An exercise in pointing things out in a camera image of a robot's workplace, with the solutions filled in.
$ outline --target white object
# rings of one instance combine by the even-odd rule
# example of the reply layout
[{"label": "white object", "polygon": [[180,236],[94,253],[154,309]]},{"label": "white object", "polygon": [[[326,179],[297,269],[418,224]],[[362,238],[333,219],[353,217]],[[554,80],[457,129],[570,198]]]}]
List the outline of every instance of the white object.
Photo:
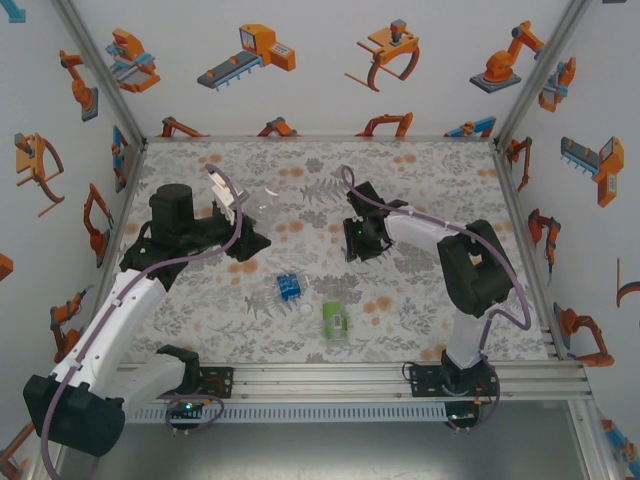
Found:
[{"label": "white object", "polygon": [[175,389],[184,378],[185,363],[171,355],[153,355],[135,370],[116,372],[108,397],[124,399],[125,418],[135,414],[160,395]]},{"label": "white object", "polygon": [[[401,210],[415,211],[413,207],[402,207]],[[387,234],[394,242],[405,242],[429,253],[440,263],[438,242],[445,237],[456,235],[457,232],[440,227],[425,220],[416,219],[398,212],[391,212],[384,219]]]},{"label": "white object", "polygon": [[476,318],[456,310],[447,356],[458,368],[471,368],[480,361],[480,340],[487,323],[487,314]]},{"label": "white object", "polygon": [[[231,189],[227,185],[227,183],[222,179],[220,175],[217,173],[210,173],[209,178],[213,182],[213,196],[216,201],[216,205],[218,208],[222,210],[224,216],[227,217],[227,220],[231,223],[231,225],[235,225],[236,221],[236,212],[235,212],[235,201],[233,200],[233,195],[231,194]],[[234,188],[238,197],[240,198],[240,202],[246,198],[246,193],[243,188],[241,188],[237,183],[234,182]]]},{"label": "white object", "polygon": [[[402,210],[414,211],[411,206],[402,207]],[[447,227],[397,212],[391,212],[384,223],[387,234],[393,241],[406,242],[424,250],[438,263],[440,263],[438,242],[445,237],[457,234]],[[447,355],[459,368],[471,368],[480,361],[479,345],[485,323],[486,316],[477,319],[456,310],[453,332],[447,344]]]},{"label": "white object", "polygon": [[[78,352],[95,330],[99,320],[114,302],[122,289],[140,272],[127,270],[118,273],[111,293],[84,332],[74,349],[53,369],[58,379],[64,378],[69,369],[75,365]],[[102,328],[82,362],[82,370],[76,372],[69,385],[77,387],[82,382],[89,385],[89,391],[104,397],[122,360],[126,348],[138,331],[142,322],[160,303],[166,291],[160,280],[141,279],[116,307],[115,312]]]}]

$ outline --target table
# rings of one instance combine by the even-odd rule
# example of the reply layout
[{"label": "table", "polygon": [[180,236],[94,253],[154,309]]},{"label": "table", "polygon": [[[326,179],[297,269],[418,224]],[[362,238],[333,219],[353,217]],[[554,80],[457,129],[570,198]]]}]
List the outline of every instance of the table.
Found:
[{"label": "table", "polygon": [[[227,256],[191,262],[166,299],[140,328],[124,362],[142,363],[170,343],[197,351],[204,363],[327,363],[438,360],[451,335],[455,307],[442,271],[415,247],[397,244],[366,263],[346,263],[342,220],[353,216],[339,175],[353,167],[356,183],[371,181],[385,201],[400,198],[449,221],[488,220],[532,305],[533,327],[494,322],[492,360],[546,359],[513,227],[492,157],[484,142],[246,141],[152,142],[119,256],[150,219],[149,197],[166,183],[194,192],[197,216],[211,212],[212,185],[204,164],[221,167],[249,192],[278,190],[282,213],[272,245],[238,264]],[[297,272],[309,280],[314,313],[269,300],[265,285]],[[338,297],[349,318],[349,343],[330,345],[321,304]],[[512,291],[504,306],[522,319]]]}]

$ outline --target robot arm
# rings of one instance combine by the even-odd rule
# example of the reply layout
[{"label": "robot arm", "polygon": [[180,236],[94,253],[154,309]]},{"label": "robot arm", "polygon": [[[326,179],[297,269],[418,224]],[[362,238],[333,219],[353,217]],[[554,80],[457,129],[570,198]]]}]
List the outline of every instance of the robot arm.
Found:
[{"label": "robot arm", "polygon": [[[369,182],[355,189],[384,204]],[[447,293],[458,309],[446,356],[460,371],[478,364],[487,310],[495,303],[504,302],[513,287],[504,268],[485,247],[462,234],[454,235],[455,232],[448,225],[441,227],[411,215],[390,213],[368,204],[353,192],[347,194],[347,199],[362,218],[344,221],[347,260],[374,258],[396,241],[407,242],[428,252],[440,262]],[[394,200],[388,205],[400,210],[413,210],[401,200]],[[506,257],[495,231],[487,221],[477,220],[466,228],[484,238]],[[480,258],[474,263],[472,257]]]},{"label": "robot arm", "polygon": [[[38,435],[42,435],[53,403],[55,414],[47,424],[48,438],[97,457],[113,448],[127,415],[164,393],[191,394],[200,386],[197,353],[169,345],[160,348],[145,366],[117,372],[129,341],[188,262],[172,262],[132,281],[152,265],[182,260],[213,245],[225,244],[229,256],[245,261],[271,244],[253,231],[251,218],[245,217],[240,227],[234,227],[220,209],[215,209],[211,217],[195,220],[192,191],[186,185],[160,187],[149,204],[152,220],[125,253],[122,272],[94,321],[49,377],[33,375],[23,391]],[[150,237],[145,236],[148,230]],[[54,401],[65,383],[59,400]]]}]

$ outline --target small bottle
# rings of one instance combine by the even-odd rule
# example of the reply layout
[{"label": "small bottle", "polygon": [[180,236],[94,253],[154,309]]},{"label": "small bottle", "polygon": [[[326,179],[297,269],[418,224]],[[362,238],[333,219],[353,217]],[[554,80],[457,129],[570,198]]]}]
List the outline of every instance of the small bottle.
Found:
[{"label": "small bottle", "polygon": [[266,187],[250,195],[242,204],[242,213],[256,222],[253,230],[264,236],[274,228],[281,210],[280,195]]}]

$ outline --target cable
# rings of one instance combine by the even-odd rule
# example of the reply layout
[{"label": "cable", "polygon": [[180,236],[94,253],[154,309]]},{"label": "cable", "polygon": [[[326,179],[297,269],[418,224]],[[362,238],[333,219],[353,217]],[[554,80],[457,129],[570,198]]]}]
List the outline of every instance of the cable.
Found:
[{"label": "cable", "polygon": [[[470,237],[472,240],[480,243],[483,247],[485,247],[491,253],[491,255],[493,255],[493,257],[500,263],[500,265],[502,265],[502,268],[504,268],[505,271],[507,272],[507,275],[509,276],[509,279],[511,280],[511,283],[513,284],[513,287],[515,288],[516,293],[518,294],[518,298],[520,299],[520,304],[522,305],[522,312],[524,313],[524,323],[519,322],[513,315],[511,315],[509,312],[507,312],[507,311],[505,311],[505,310],[503,310],[501,308],[496,308],[496,309],[492,310],[489,313],[488,317],[487,317],[487,322],[486,322],[484,330],[482,332],[482,337],[480,339],[480,345],[479,345],[478,350],[480,352],[480,358],[482,359],[482,362],[487,366],[487,368],[491,371],[491,374],[493,375],[493,377],[496,379],[496,382],[495,382],[495,385],[496,385],[496,396],[495,396],[495,400],[493,401],[493,403],[491,405],[491,410],[489,411],[488,415],[480,423],[476,424],[472,428],[467,428],[466,430],[467,430],[467,433],[471,433],[471,431],[475,431],[478,428],[481,428],[483,425],[486,425],[487,422],[489,421],[489,419],[495,414],[496,409],[498,408],[498,404],[500,403],[500,379],[498,378],[498,374],[496,373],[495,367],[489,363],[489,359],[483,353],[485,343],[487,342],[487,337],[489,336],[489,329],[491,328],[491,322],[493,321],[493,317],[495,317],[496,315],[502,315],[503,317],[508,319],[511,323],[513,323],[515,326],[517,326],[518,328],[520,328],[522,330],[525,330],[525,331],[529,330],[531,328],[531,324],[532,324],[531,312],[529,311],[529,305],[527,303],[527,299],[526,299],[526,296],[525,296],[524,288],[522,287],[522,284],[520,284],[520,282],[518,281],[518,276],[517,276],[515,270],[513,269],[513,267],[509,263],[509,261],[493,245],[491,245],[487,240],[482,238],[480,235],[478,235],[478,234],[476,234],[474,232],[471,232],[471,231],[469,231],[469,230],[467,230],[465,228],[458,227],[457,225],[452,225],[449,222],[445,222],[444,220],[441,220],[441,219],[439,219],[437,217],[432,217],[431,215],[426,215],[424,213],[415,212],[415,211],[409,212],[407,210],[402,210],[400,208],[391,207],[389,205],[385,205],[383,203],[376,202],[375,200],[371,200],[369,197],[363,195],[358,190],[356,190],[356,188],[355,188],[356,176],[355,176],[355,173],[353,171],[353,168],[351,168],[348,165],[343,165],[342,168],[340,169],[340,174],[342,176],[342,181],[347,186],[349,191],[351,193],[353,193],[355,196],[357,196],[359,199],[361,199],[361,200],[363,200],[363,201],[365,201],[365,202],[367,202],[367,203],[369,203],[369,204],[371,204],[371,205],[373,205],[375,207],[381,208],[383,210],[387,210],[389,212],[395,212],[395,213],[399,213],[401,215],[406,215],[406,216],[419,218],[421,220],[424,220],[426,222],[438,225],[440,227],[444,227],[444,228],[453,230],[455,232],[462,233],[462,234]],[[456,432],[458,432],[460,430],[460,428],[457,427],[451,421],[451,419],[447,418],[447,423]]]},{"label": "cable", "polygon": [[[217,420],[220,419],[220,417],[222,417],[222,414],[224,413],[224,402],[219,399],[218,397],[215,397],[213,395],[162,395],[161,397],[159,397],[162,400],[192,400],[192,399],[202,399],[202,400],[213,400],[214,402],[218,402],[218,405],[220,405],[220,411],[218,413],[216,413],[213,418],[211,418],[210,420],[207,420],[204,423],[201,423],[200,425],[198,425],[195,428],[190,428],[188,430],[185,430],[185,435],[189,436],[193,433],[198,433],[201,432],[203,430],[206,430],[207,428],[209,428],[211,425],[213,425]],[[171,414],[177,410],[178,405],[176,405],[175,407],[171,407],[167,409],[167,412],[165,413],[164,416],[164,423],[167,427],[169,427],[169,429],[173,430],[173,434],[176,434],[176,428],[171,425]]]},{"label": "cable", "polygon": [[[400,208],[391,207],[389,205],[385,205],[384,203],[379,203],[379,202],[376,202],[375,200],[371,200],[369,197],[363,195],[362,193],[360,193],[358,190],[355,189],[356,176],[355,176],[355,173],[353,172],[353,169],[348,165],[343,165],[342,166],[342,169],[340,170],[340,174],[342,176],[342,181],[345,183],[345,185],[347,186],[349,191],[351,193],[353,193],[355,196],[357,196],[360,200],[364,200],[365,202],[367,202],[367,203],[369,203],[369,204],[371,204],[371,205],[373,205],[375,207],[381,208],[383,210],[387,210],[389,212],[395,212],[395,213],[399,213],[401,215],[406,215],[406,216],[410,216],[410,217],[419,218],[419,219],[424,220],[426,222],[438,225],[439,227],[444,227],[444,228],[447,228],[449,230],[453,230],[455,232],[462,233],[462,234],[470,237],[472,240],[475,240],[476,242],[480,243],[483,247],[485,247],[491,253],[491,255],[493,255],[493,257],[500,263],[500,265],[502,265],[502,268],[504,268],[505,271],[507,272],[507,275],[509,276],[509,279],[511,280],[511,283],[513,284],[513,287],[515,288],[516,293],[518,294],[518,298],[520,299],[520,303],[522,304],[522,311],[524,313],[524,323],[519,322],[515,317],[513,317],[512,315],[509,315],[504,310],[496,309],[493,312],[500,313],[502,316],[504,316],[507,319],[509,319],[514,325],[516,325],[517,327],[521,328],[522,330],[529,330],[531,328],[531,324],[532,324],[531,313],[529,312],[529,305],[527,304],[527,299],[526,299],[526,296],[525,296],[524,288],[522,287],[522,285],[518,281],[518,277],[516,275],[516,272],[513,270],[513,267],[509,264],[509,261],[505,257],[503,257],[502,254],[493,245],[491,245],[487,240],[485,240],[480,235],[478,235],[478,234],[476,234],[474,232],[471,232],[471,231],[469,231],[469,230],[467,230],[465,228],[462,228],[462,227],[458,227],[457,225],[450,224],[449,222],[445,222],[444,220],[441,220],[441,219],[439,219],[437,217],[432,217],[431,215],[426,215],[424,213],[420,213],[420,212],[416,212],[416,211],[409,212],[407,210],[402,210]],[[350,175],[351,180],[349,180],[347,178],[347,174]]]},{"label": "cable", "polygon": [[[218,175],[220,175],[222,180],[224,180],[224,182],[229,187],[229,191],[233,196],[233,201],[236,206],[237,218],[236,218],[236,228],[233,231],[233,235],[231,236],[229,241],[227,241],[227,243],[225,243],[221,247],[218,247],[210,252],[196,255],[194,257],[187,256],[187,257],[172,258],[170,260],[163,260],[162,262],[158,262],[151,265],[150,267],[144,269],[142,272],[136,275],[117,295],[116,300],[122,302],[124,298],[127,296],[127,294],[131,291],[131,289],[140,280],[145,278],[150,273],[160,268],[167,267],[169,265],[175,265],[177,263],[184,263],[184,262],[189,262],[194,260],[204,260],[206,258],[213,257],[215,255],[218,255],[220,253],[227,251],[235,243],[235,241],[240,237],[240,233],[242,232],[242,208],[240,207],[241,203],[240,203],[240,198],[238,197],[238,193],[236,192],[236,189],[233,187],[233,183],[231,182],[229,177],[227,177],[227,175],[222,170],[220,170],[217,166],[211,163],[207,163],[205,167],[210,174],[217,173]],[[111,315],[117,308],[115,306],[115,303],[118,303],[118,302],[114,302],[109,306],[105,314],[98,321],[96,328],[91,332],[91,335],[87,338],[87,341],[83,345],[80,352],[78,352],[78,356],[75,358],[76,364],[82,363],[82,361],[84,360],[84,357],[87,354],[87,351],[89,350],[89,348],[91,347],[95,339],[98,337],[98,334],[102,331],[102,328],[105,326],[109,318],[111,318]],[[47,413],[44,417],[44,423],[42,425],[42,434],[40,436],[40,449],[42,452],[42,461],[44,463],[45,469],[47,470],[47,473],[49,474],[52,480],[62,480],[62,477],[60,477],[60,475],[56,471],[55,466],[53,465],[53,461],[51,460],[51,453],[49,452],[49,431],[51,429],[51,421],[53,419],[53,414],[56,410],[56,407],[58,406],[58,402],[60,401],[60,397],[62,396],[62,392],[69,385],[69,382],[71,381],[71,379],[73,378],[73,375],[76,373],[77,370],[78,370],[77,366],[70,367],[69,371],[60,382],[60,385],[58,386],[56,393],[53,395],[53,398],[51,399],[51,403],[49,404],[49,408],[47,409]],[[91,469],[91,472],[89,473],[88,478],[91,478],[93,472],[95,472],[95,470],[97,469],[98,461],[99,459],[96,458],[96,461],[94,462],[94,465]]]}]

